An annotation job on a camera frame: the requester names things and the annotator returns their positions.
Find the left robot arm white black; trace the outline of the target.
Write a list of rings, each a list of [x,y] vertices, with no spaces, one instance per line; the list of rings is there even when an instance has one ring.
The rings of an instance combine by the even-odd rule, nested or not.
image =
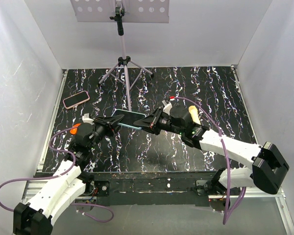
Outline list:
[[[73,142],[66,151],[67,157],[51,177],[45,178],[46,183],[37,194],[14,208],[14,234],[50,235],[57,219],[78,196],[94,192],[94,183],[83,170],[94,146],[105,137],[116,134],[123,117],[89,118],[84,115],[81,124],[68,129]]]

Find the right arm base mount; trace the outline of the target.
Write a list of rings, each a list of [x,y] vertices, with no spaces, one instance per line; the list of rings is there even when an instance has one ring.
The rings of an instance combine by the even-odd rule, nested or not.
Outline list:
[[[218,180],[188,180],[188,190],[199,196],[226,197],[227,188]]]

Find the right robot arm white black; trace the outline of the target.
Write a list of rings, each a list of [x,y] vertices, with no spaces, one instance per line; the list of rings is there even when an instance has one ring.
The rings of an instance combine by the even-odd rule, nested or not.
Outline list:
[[[214,152],[244,165],[237,169],[219,169],[207,187],[216,194],[230,188],[256,187],[268,194],[277,194],[289,165],[277,146],[235,140],[200,123],[196,106],[156,109],[151,115],[134,122],[142,130],[159,135],[162,130],[181,135],[189,147]]]

